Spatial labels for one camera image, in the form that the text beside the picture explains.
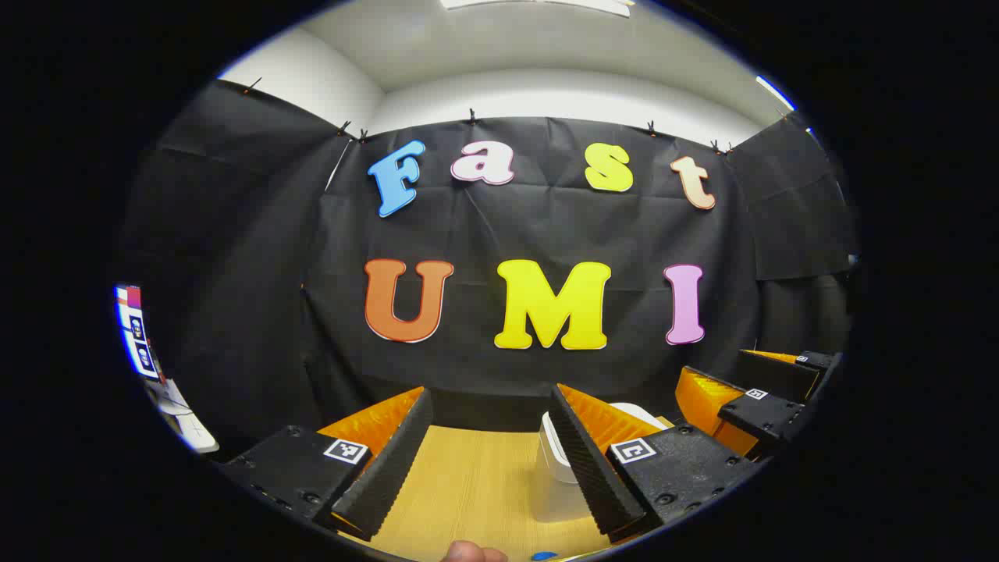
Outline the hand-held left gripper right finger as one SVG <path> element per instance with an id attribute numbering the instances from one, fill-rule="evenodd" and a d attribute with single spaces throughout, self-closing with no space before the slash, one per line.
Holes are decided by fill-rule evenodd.
<path id="1" fill-rule="evenodd" d="M 763 469 L 686 423 L 600 446 L 570 395 L 553 385 L 549 416 L 597 529 L 613 543 L 678 526 Z"/>

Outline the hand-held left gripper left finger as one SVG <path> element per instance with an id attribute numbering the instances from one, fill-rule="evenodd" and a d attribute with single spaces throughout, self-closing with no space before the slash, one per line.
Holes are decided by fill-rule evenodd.
<path id="1" fill-rule="evenodd" d="M 434 419 L 415 387 L 318 431 L 288 425 L 221 473 L 297 519 L 370 541 L 404 486 Z"/>

